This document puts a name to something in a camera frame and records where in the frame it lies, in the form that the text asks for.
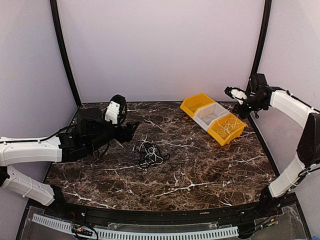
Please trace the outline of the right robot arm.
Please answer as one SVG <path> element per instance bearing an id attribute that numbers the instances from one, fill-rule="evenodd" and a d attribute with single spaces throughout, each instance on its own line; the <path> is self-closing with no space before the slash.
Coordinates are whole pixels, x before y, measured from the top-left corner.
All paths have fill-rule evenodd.
<path id="1" fill-rule="evenodd" d="M 280 175 L 266 187 L 272 199 L 295 191 L 300 198 L 320 197 L 320 79 L 296 79 L 293 86 L 267 82 L 262 73 L 249 79 L 247 89 L 226 87 L 225 94 L 236 100 L 233 112 L 242 119 L 250 114 L 267 116 L 258 127 L 277 158 Z"/>

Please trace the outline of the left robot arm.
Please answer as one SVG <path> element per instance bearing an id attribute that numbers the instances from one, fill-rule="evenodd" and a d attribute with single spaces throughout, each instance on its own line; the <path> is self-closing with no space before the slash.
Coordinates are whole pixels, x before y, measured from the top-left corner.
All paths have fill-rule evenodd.
<path id="1" fill-rule="evenodd" d="M 60 218 L 71 213 L 59 187 L 41 183 L 13 167 L 19 163 L 70 163 L 92 155 L 110 141 L 129 143 L 140 123 L 122 124 L 126 116 L 109 119 L 98 108 L 78 112 L 76 124 L 66 126 L 45 138 L 0 139 L 0 187 L 16 192 L 51 210 Z"/>

